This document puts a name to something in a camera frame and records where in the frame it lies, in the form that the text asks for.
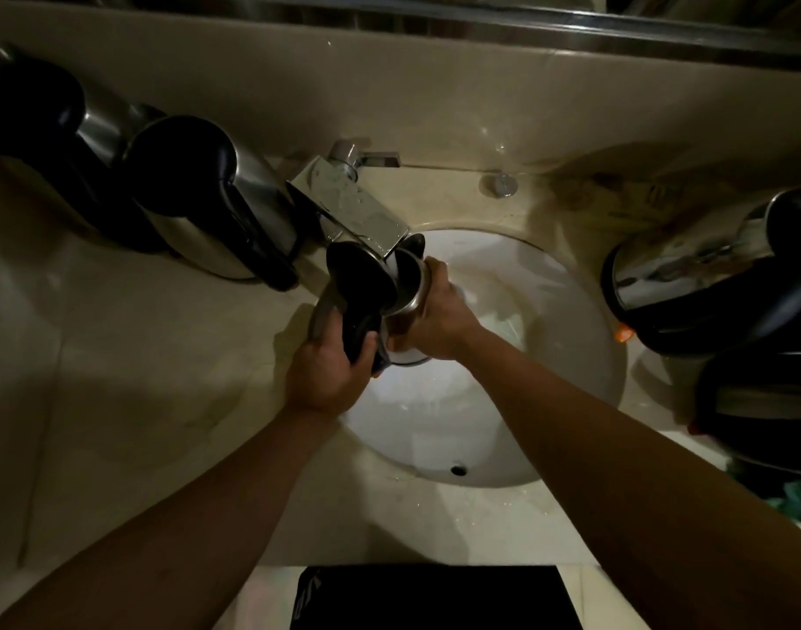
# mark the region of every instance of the beige marble countertop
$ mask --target beige marble countertop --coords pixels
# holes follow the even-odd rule
[[[597,300],[608,250],[682,201],[647,185],[518,179],[516,195],[503,200],[480,190],[485,175],[476,172],[365,168],[361,181],[416,229],[479,228],[532,242]],[[300,259],[305,285],[280,294],[166,257],[71,243],[63,347],[23,554],[24,568],[37,574],[183,486],[269,421],[327,280],[321,249]],[[678,372],[636,341],[626,351],[620,408],[682,438]],[[595,563],[542,481],[435,484],[343,430],[305,469],[261,563],[416,558]]]

